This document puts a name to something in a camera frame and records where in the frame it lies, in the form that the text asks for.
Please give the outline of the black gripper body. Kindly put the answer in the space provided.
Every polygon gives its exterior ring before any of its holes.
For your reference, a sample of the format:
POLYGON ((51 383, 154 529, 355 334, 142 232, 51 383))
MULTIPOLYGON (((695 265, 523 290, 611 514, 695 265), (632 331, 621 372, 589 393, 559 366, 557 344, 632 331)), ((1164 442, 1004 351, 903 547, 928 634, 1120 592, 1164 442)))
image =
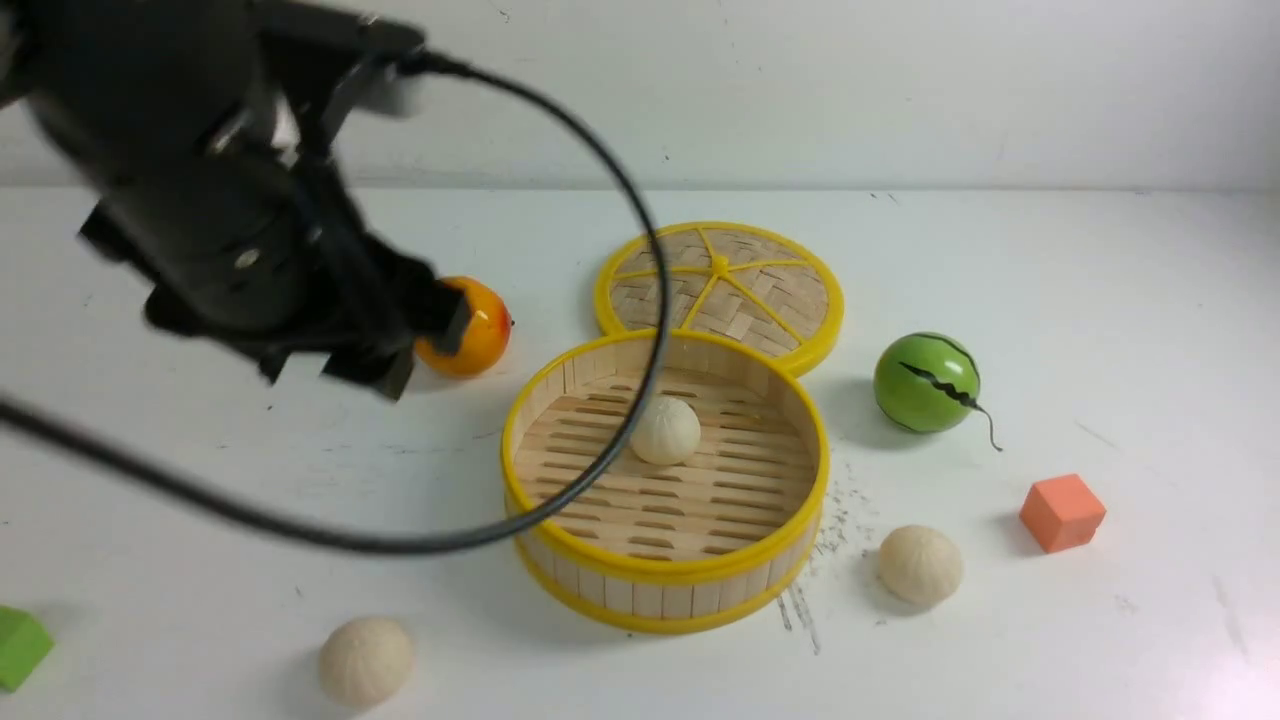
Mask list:
POLYGON ((330 158, 198 158, 113 179, 79 236, 151 282, 151 327, 220 345, 268 382, 293 354, 413 347, 440 282, 372 231, 330 158))

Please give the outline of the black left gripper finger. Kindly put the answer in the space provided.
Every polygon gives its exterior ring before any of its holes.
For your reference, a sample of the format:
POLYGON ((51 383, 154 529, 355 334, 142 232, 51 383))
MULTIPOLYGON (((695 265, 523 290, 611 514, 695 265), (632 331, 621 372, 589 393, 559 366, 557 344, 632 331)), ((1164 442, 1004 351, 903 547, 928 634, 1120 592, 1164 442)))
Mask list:
POLYGON ((366 348, 342 348, 329 355, 321 373, 351 386, 369 389, 376 396, 398 402, 415 368, 411 346, 394 352, 374 352, 366 348))

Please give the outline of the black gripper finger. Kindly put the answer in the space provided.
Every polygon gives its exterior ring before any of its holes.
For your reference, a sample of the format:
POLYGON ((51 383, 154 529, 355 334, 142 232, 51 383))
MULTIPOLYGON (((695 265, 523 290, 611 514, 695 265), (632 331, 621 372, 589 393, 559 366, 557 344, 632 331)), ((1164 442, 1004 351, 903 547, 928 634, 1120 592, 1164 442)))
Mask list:
POLYGON ((425 340, 435 354, 456 356, 470 327, 472 309, 465 288, 452 282, 435 282, 428 293, 425 340))

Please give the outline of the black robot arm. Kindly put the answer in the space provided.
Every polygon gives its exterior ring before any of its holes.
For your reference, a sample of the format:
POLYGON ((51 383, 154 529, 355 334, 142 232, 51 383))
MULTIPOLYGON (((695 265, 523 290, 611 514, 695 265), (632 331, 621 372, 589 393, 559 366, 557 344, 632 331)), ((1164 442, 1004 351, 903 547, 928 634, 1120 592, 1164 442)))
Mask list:
POLYGON ((312 1, 5 1, 3 102, 97 195, 81 238, 152 286, 146 322, 275 380, 294 354, 396 400, 474 310, 366 223, 334 142, 426 47, 312 1))

